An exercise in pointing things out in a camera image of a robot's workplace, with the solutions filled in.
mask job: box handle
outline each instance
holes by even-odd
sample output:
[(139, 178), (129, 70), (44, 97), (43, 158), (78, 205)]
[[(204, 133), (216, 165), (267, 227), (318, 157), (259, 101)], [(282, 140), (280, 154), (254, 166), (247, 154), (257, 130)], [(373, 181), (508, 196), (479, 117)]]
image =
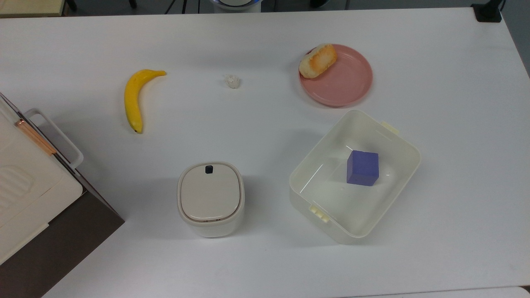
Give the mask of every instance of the box handle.
[(70, 145), (72, 149), (74, 150), (74, 152), (77, 154), (77, 157), (72, 162), (68, 162), (68, 166), (72, 170), (74, 170), (76, 167), (78, 167), (83, 162), (83, 153), (81, 153), (81, 151), (77, 148), (77, 146), (74, 145), (72, 141), (70, 141), (70, 139), (59, 129), (59, 127), (57, 127), (57, 125), (55, 125), (55, 123), (51, 121), (51, 119), (48, 118), (46, 115), (44, 115), (39, 109), (31, 109), (29, 111), (26, 111), (24, 113), (24, 116), (26, 118), (31, 118), (37, 114), (41, 115), (44, 118), (44, 120), (46, 120), (46, 122), (55, 129), (55, 131), (59, 134), (59, 136), (61, 136), (65, 140), (65, 142), (68, 145)]
[(326, 215), (322, 210), (318, 209), (315, 205), (311, 205), (309, 207), (309, 211), (313, 212), (316, 216), (318, 216), (324, 223), (328, 223), (330, 221), (330, 217)]
[(390, 130), (391, 132), (393, 132), (394, 134), (396, 134), (396, 135), (399, 134), (399, 130), (393, 128), (392, 125), (386, 123), (385, 121), (381, 122), (381, 125), (382, 125), (384, 128), (386, 128), (386, 129)]

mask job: white appliance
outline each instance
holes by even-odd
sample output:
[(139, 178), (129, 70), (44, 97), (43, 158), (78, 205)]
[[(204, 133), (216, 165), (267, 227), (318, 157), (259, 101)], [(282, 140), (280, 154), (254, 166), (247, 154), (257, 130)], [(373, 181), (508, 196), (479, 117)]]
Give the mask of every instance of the white appliance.
[(33, 109), (22, 114), (1, 93), (0, 97), (2, 264), (79, 198), (83, 187), (65, 166), (75, 168), (83, 158), (79, 155), (74, 163), (61, 164), (56, 158), (59, 153), (28, 120), (40, 112)]

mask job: container lid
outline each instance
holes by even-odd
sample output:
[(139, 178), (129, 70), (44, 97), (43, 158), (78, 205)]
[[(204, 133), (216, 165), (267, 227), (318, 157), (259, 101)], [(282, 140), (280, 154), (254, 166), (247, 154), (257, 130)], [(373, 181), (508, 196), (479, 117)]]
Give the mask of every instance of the container lid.
[(180, 201), (189, 219), (223, 220), (234, 214), (241, 203), (239, 178), (228, 165), (198, 165), (182, 179)]

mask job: appliance handle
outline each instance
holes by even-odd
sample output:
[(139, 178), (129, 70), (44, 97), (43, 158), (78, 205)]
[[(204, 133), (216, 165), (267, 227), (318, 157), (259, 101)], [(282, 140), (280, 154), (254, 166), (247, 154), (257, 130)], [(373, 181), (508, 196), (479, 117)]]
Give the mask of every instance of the appliance handle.
[(68, 166), (72, 170), (74, 170), (76, 167), (78, 167), (83, 162), (83, 158), (84, 158), (83, 157), (83, 153), (81, 153), (79, 148), (77, 148), (77, 146), (74, 145), (74, 143), (72, 143), (72, 141), (70, 141), (70, 139), (59, 129), (59, 127), (57, 127), (57, 125), (55, 125), (55, 123), (53, 121), (51, 121), (51, 119), (48, 118), (46, 115), (44, 115), (39, 109), (28, 110), (23, 115), (26, 118), (31, 118), (31, 117), (33, 117), (33, 116), (35, 116), (37, 114), (41, 115), (44, 118), (44, 120), (55, 129), (55, 131), (66, 141), (66, 143), (68, 143), (68, 145), (70, 145), (72, 147), (72, 149), (77, 154), (77, 157), (72, 162), (67, 162)]

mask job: open storage box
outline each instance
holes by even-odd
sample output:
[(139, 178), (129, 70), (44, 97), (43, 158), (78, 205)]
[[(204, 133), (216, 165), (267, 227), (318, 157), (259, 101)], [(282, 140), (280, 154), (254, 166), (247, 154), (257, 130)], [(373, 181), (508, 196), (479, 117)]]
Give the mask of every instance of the open storage box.
[[(346, 183), (352, 150), (379, 154), (373, 186)], [(335, 241), (366, 236), (383, 217), (420, 164), (420, 152), (397, 130), (359, 110), (348, 111), (289, 178), (290, 201)]]

